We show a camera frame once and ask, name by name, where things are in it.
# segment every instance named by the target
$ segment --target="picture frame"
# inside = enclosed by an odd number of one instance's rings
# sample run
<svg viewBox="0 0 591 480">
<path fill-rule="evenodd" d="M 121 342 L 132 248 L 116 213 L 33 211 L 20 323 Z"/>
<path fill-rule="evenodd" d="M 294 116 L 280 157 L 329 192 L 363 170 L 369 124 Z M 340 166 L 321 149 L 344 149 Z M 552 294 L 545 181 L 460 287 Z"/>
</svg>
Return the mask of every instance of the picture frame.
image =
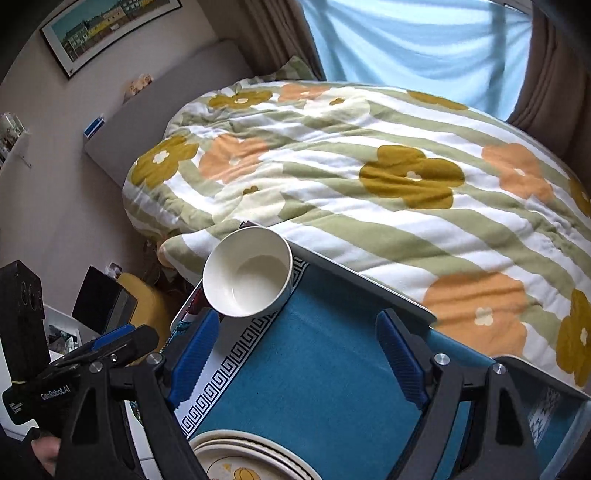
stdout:
<svg viewBox="0 0 591 480">
<path fill-rule="evenodd" d="M 41 34 L 69 79 L 120 38 L 181 7 L 180 0 L 77 0 Z"/>
</svg>

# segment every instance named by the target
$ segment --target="stacked plates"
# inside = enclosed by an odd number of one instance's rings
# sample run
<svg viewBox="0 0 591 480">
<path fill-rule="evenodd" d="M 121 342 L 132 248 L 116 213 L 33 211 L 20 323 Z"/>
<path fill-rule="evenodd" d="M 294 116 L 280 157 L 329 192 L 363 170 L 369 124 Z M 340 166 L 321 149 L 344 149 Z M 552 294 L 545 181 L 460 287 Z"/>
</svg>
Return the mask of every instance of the stacked plates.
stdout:
<svg viewBox="0 0 591 480">
<path fill-rule="evenodd" d="M 214 430 L 190 445 L 212 480 L 322 480 L 300 457 L 252 433 Z"/>
</svg>

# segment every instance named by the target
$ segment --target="window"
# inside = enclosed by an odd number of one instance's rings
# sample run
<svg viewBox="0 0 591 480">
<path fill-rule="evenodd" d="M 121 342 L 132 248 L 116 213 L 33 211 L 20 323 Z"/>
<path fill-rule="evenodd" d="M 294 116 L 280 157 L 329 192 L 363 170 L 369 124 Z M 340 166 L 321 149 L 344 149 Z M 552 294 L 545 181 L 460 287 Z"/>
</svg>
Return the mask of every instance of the window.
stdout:
<svg viewBox="0 0 591 480">
<path fill-rule="evenodd" d="M 529 0 L 300 0 L 329 81 L 419 90 L 506 120 L 525 77 Z"/>
</svg>

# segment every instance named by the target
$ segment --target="brown curtain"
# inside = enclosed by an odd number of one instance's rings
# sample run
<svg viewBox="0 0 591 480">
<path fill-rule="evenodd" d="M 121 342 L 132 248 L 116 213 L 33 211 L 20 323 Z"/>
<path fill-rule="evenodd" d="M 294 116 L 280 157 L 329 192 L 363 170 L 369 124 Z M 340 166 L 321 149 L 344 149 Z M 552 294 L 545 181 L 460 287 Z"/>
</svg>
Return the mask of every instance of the brown curtain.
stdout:
<svg viewBox="0 0 591 480">
<path fill-rule="evenodd" d="M 591 82 L 570 43 L 536 7 L 525 82 L 508 122 L 559 156 L 591 191 Z"/>
<path fill-rule="evenodd" d="M 232 39 L 257 75 L 299 56 L 324 80 L 310 27 L 297 0 L 199 0 L 219 38 Z"/>
</svg>

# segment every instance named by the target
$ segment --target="bed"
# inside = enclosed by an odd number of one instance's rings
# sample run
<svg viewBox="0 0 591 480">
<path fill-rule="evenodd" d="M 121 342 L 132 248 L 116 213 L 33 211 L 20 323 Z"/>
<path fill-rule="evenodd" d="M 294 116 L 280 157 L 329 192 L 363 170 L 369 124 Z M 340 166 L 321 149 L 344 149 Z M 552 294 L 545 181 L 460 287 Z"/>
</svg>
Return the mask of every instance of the bed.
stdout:
<svg viewBox="0 0 591 480">
<path fill-rule="evenodd" d="M 196 284 L 251 220 L 422 303 L 481 353 L 585 385 L 591 203 L 566 165 L 443 98 L 316 82 L 297 59 L 250 77 L 217 44 L 86 145 L 161 263 Z"/>
</svg>

